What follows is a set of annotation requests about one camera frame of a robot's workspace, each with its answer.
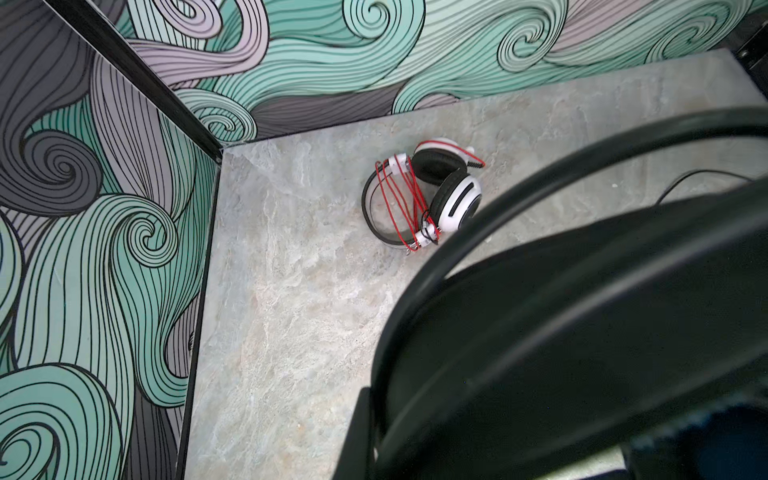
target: white headphones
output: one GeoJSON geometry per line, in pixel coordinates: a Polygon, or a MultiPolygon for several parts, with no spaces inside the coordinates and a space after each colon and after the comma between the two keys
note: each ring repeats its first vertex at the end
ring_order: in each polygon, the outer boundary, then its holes
{"type": "MultiPolygon", "coordinates": [[[[468,218],[475,214],[482,199],[480,182],[467,171],[468,167],[485,166],[485,163],[474,153],[472,147],[464,149],[447,138],[433,138],[419,144],[413,158],[409,158],[406,154],[397,154],[382,163],[377,162],[376,171],[368,178],[362,189],[361,199],[362,215],[373,234],[387,245],[415,251],[430,243],[437,243],[441,232],[458,230],[468,218]],[[423,212],[417,228],[409,228],[410,231],[400,231],[395,236],[387,236],[373,226],[369,212],[376,190],[381,187],[386,199],[382,182],[387,182],[391,176],[395,175],[403,175],[403,180],[409,187],[411,187],[409,178],[415,177],[428,184],[436,185],[439,189],[432,198],[429,208],[423,212]]],[[[411,193],[418,203],[419,196],[423,200],[423,195],[418,185],[415,185],[415,179],[412,180],[412,184],[415,188],[412,188],[411,193]]]]}

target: black wire on table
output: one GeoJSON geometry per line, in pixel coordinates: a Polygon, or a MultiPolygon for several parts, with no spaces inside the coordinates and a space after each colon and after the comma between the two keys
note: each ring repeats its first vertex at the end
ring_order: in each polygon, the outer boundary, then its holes
{"type": "Polygon", "coordinates": [[[753,178],[745,177],[743,175],[735,174],[734,172],[729,172],[726,170],[714,170],[712,168],[699,168],[696,170],[691,170],[688,172],[685,172],[684,174],[680,175],[678,178],[672,181],[669,187],[667,187],[666,190],[661,194],[658,200],[656,200],[656,203],[654,205],[661,204],[661,201],[669,195],[672,190],[677,187],[677,185],[680,185],[683,183],[683,180],[685,180],[688,177],[692,177],[696,174],[720,174],[720,175],[729,175],[731,177],[740,178],[741,180],[747,181],[747,182],[754,182],[755,180],[753,178]]]}

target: patterned wall panel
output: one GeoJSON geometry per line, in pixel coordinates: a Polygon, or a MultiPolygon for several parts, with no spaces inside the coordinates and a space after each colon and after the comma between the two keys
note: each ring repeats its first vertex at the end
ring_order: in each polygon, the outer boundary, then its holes
{"type": "Polygon", "coordinates": [[[768,0],[127,0],[115,22],[222,142],[679,57],[768,0]]]}
{"type": "Polygon", "coordinates": [[[0,478],[173,478],[219,167],[41,0],[0,65],[0,478]]]}

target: white ear cup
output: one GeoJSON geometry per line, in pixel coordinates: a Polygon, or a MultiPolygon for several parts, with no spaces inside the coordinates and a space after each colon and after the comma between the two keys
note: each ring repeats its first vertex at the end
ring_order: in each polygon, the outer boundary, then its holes
{"type": "Polygon", "coordinates": [[[435,219],[438,228],[443,232],[458,230],[463,220],[475,214],[481,198],[480,182],[472,175],[467,175],[451,192],[440,217],[435,219]]]}

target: headphones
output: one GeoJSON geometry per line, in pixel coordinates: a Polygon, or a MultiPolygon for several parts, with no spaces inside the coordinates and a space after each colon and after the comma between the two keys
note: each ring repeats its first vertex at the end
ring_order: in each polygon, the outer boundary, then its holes
{"type": "Polygon", "coordinates": [[[362,189],[362,215],[368,228],[383,243],[396,248],[417,251],[430,243],[438,243],[440,233],[454,232],[472,218],[480,206],[482,189],[480,182],[468,172],[469,167],[483,168],[485,162],[475,156],[472,147],[466,149],[448,138],[434,138],[420,143],[413,154],[397,154],[383,162],[376,162],[376,171],[371,174],[362,189]],[[393,177],[402,179],[413,196],[413,212],[401,189],[393,187],[393,177]],[[426,206],[421,188],[416,179],[439,187],[426,206]],[[392,215],[389,199],[394,198],[409,224],[408,230],[399,230],[392,215]],[[381,190],[397,234],[388,236],[378,231],[371,221],[370,210],[374,194],[381,190]]]}

